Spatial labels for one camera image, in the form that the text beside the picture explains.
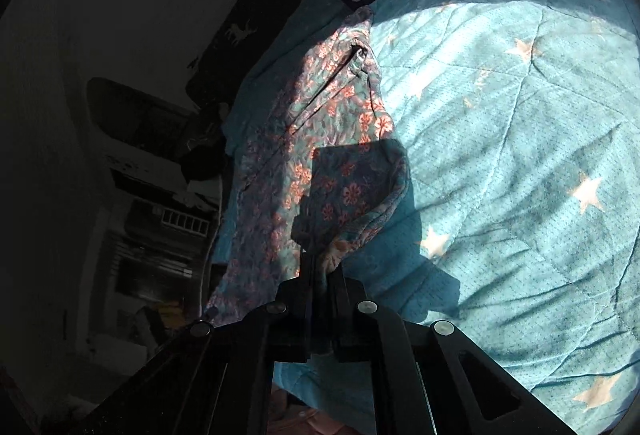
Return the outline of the teal star pattern quilt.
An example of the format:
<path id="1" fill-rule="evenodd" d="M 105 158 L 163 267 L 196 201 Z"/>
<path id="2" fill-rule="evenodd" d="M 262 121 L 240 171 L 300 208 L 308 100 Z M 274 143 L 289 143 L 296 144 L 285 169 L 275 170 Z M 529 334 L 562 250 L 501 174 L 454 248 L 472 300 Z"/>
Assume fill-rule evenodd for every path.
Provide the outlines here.
<path id="1" fill-rule="evenodd" d="M 409 184 L 342 262 L 405 319 L 446 319 L 579 434 L 639 390 L 636 0 L 377 0 L 370 43 Z M 350 16 L 304 0 L 241 85 L 233 156 Z"/>

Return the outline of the white grid panel device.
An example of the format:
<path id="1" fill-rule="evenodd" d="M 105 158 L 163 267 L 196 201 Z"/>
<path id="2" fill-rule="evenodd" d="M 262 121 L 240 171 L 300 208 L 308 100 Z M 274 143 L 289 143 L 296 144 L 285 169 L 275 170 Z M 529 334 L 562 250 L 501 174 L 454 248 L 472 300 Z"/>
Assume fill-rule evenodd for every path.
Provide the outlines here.
<path id="1" fill-rule="evenodd" d="M 209 230 L 209 221 L 192 215 L 162 208 L 160 210 L 160 222 L 167 227 L 175 228 L 184 233 L 206 237 Z"/>

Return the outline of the floral patterned small garment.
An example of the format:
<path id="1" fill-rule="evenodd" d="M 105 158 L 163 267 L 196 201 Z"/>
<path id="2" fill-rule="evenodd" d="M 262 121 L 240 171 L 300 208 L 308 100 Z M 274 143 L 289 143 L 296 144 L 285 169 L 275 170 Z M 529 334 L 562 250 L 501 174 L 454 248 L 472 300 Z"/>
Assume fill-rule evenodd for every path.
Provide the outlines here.
<path id="1" fill-rule="evenodd" d="M 299 277 L 328 277 L 385 226 L 407 192 L 407 153 L 381 95 L 362 7 L 312 46 L 234 155 L 226 272 L 204 308 L 216 327 L 242 320 Z"/>

